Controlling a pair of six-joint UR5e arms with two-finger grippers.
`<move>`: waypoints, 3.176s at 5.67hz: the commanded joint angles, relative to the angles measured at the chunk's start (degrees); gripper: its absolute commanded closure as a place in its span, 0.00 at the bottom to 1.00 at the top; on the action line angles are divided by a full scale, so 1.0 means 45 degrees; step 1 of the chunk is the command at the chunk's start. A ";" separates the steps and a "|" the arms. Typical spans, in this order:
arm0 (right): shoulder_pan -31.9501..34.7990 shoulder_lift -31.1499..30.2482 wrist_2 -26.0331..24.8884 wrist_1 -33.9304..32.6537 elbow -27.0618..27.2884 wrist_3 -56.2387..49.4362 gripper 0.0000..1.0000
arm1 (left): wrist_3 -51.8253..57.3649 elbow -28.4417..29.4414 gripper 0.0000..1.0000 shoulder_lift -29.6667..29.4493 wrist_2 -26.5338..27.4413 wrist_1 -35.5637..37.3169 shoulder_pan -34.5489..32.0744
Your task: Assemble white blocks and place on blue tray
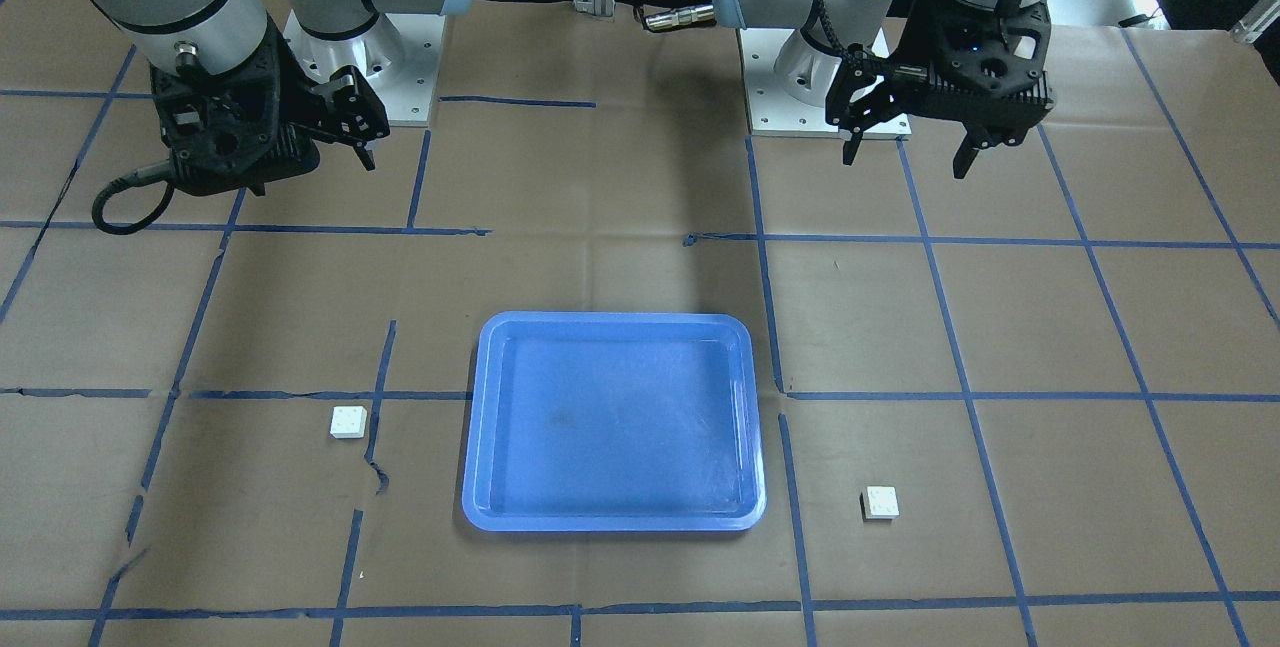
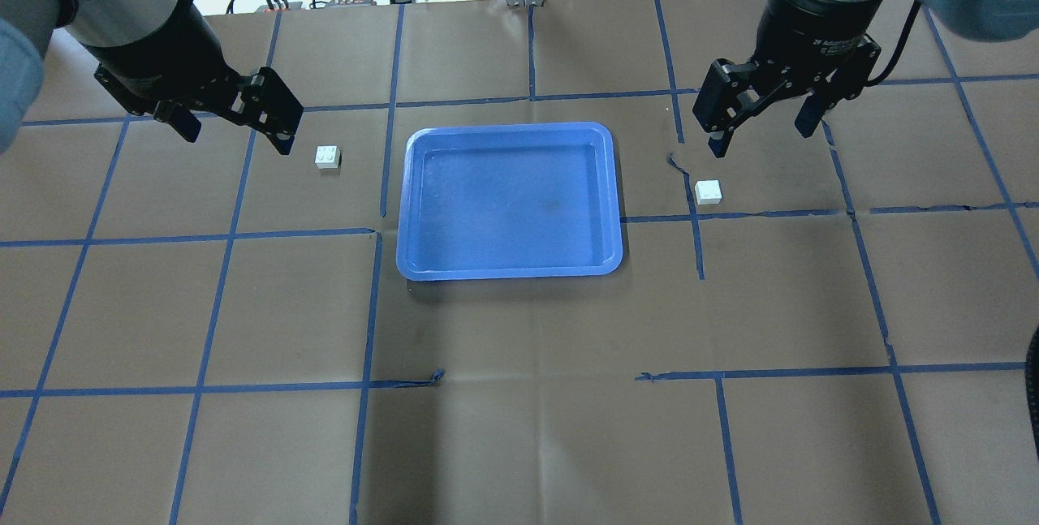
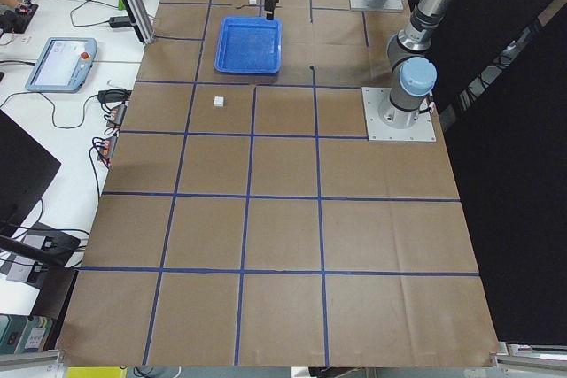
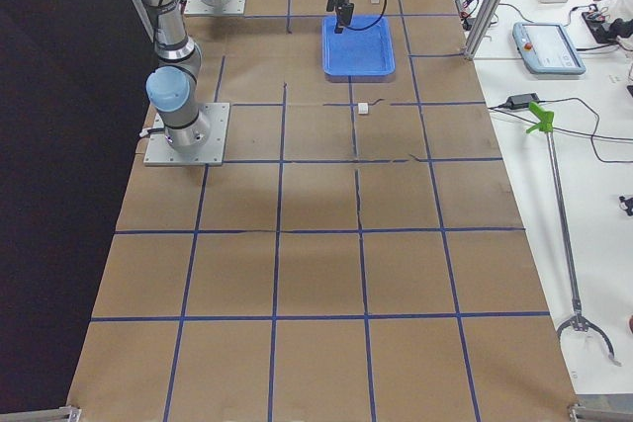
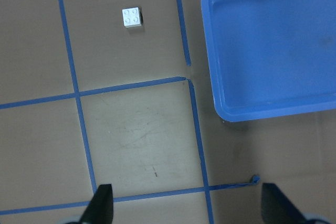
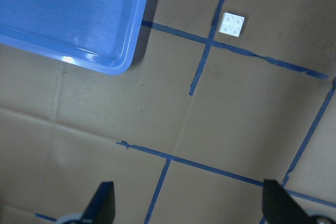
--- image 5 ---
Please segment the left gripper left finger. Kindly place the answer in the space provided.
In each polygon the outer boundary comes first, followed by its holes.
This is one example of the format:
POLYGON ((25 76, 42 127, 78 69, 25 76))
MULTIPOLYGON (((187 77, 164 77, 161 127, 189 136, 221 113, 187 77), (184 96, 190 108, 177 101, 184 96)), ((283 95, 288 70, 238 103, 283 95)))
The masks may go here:
POLYGON ((113 190, 111 184, 98 187, 79 223, 111 224, 113 222, 113 190))

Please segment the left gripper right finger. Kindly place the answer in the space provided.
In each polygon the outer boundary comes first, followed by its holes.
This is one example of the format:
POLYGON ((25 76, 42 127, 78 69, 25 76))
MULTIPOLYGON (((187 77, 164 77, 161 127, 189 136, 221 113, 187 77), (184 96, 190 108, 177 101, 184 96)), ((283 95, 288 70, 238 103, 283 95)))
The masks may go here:
POLYGON ((306 223, 306 217, 274 183, 261 188, 261 217, 264 223, 306 223))

